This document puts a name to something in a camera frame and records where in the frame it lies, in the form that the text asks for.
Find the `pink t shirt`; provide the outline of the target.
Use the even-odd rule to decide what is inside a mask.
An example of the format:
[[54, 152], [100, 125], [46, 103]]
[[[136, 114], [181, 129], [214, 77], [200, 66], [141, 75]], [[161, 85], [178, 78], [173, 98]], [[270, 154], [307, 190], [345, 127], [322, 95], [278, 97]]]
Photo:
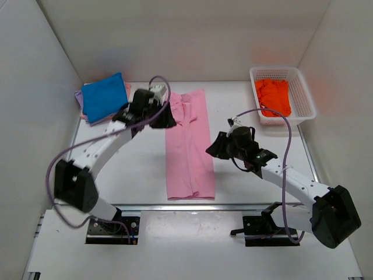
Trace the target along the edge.
[[216, 179], [210, 146], [205, 91], [171, 94], [171, 112], [177, 123], [166, 130], [166, 188], [169, 200], [213, 200]]

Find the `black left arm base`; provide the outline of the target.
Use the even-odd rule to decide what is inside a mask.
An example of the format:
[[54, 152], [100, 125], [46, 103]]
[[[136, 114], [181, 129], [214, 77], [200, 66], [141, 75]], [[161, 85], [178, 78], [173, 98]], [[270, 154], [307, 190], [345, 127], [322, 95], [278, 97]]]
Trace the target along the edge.
[[95, 245], [129, 245], [138, 244], [140, 216], [130, 212], [123, 213], [117, 208], [114, 223], [104, 222], [92, 216], [90, 218], [85, 243]]

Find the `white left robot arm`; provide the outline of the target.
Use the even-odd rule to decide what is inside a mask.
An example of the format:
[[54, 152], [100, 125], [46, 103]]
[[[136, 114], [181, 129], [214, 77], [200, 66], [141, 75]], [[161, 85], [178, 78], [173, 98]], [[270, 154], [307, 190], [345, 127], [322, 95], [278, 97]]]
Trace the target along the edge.
[[95, 180], [101, 169], [122, 146], [131, 141], [145, 126], [153, 129], [176, 125], [171, 114], [169, 91], [156, 85], [138, 89], [131, 102], [124, 104], [108, 123], [103, 137], [70, 161], [60, 160], [55, 166], [54, 197], [101, 220], [108, 232], [122, 225], [120, 210], [100, 198]]

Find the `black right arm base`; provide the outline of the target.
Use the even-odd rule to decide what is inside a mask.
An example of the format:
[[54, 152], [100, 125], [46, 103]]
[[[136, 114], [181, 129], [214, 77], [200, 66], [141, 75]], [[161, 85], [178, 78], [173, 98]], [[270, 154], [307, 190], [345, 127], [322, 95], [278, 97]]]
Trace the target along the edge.
[[242, 228], [231, 230], [230, 236], [243, 234], [246, 247], [299, 246], [299, 243], [295, 244], [288, 238], [284, 227], [276, 226], [270, 217], [274, 210], [281, 211], [281, 205], [281, 202], [274, 202], [258, 214], [243, 214]]

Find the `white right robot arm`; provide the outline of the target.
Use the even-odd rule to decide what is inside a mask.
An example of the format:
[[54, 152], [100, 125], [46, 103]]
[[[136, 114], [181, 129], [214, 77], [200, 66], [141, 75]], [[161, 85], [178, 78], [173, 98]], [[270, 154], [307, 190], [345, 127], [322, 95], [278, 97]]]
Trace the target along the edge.
[[290, 233], [295, 230], [312, 233], [324, 246], [334, 249], [361, 226], [361, 219], [346, 188], [318, 183], [292, 167], [284, 166], [276, 154], [259, 147], [253, 127], [235, 125], [229, 132], [219, 132], [206, 153], [233, 163], [243, 161], [243, 172], [252, 172], [279, 186], [301, 203], [296, 207], [273, 203], [261, 212], [256, 222], [244, 229], [249, 237], [258, 234], [273, 236], [289, 226]]

